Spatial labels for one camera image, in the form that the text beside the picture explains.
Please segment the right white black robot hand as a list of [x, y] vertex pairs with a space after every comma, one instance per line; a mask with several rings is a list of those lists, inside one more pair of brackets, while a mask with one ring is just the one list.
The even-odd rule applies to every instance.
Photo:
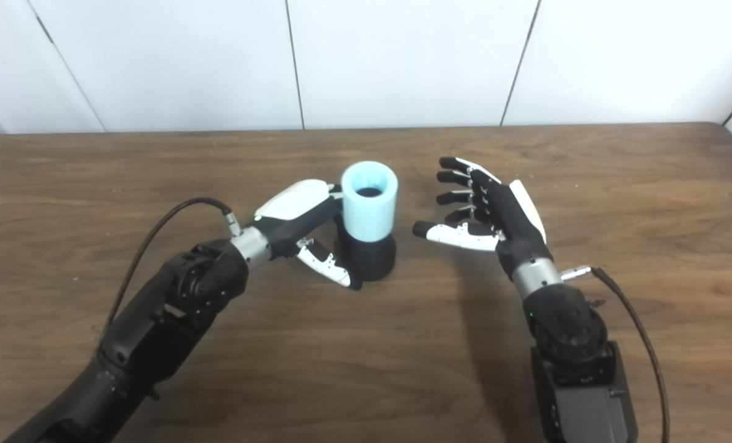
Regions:
[[464, 189], [440, 194], [437, 204], [462, 202], [464, 207], [445, 216], [442, 223], [416, 221], [415, 236], [459, 249], [495, 253], [510, 278], [523, 265], [554, 260], [538, 211], [520, 180], [504, 184], [479, 164], [456, 157], [442, 157], [439, 165], [439, 182]]

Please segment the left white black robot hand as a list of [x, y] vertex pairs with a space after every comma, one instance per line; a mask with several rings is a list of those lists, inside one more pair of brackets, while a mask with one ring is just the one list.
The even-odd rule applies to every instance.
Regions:
[[360, 290], [363, 281], [341, 259], [311, 237], [343, 210], [341, 186], [325, 180], [300, 180], [276, 194], [256, 210], [250, 223], [267, 241], [271, 259], [298, 258], [305, 266], [349, 290]]

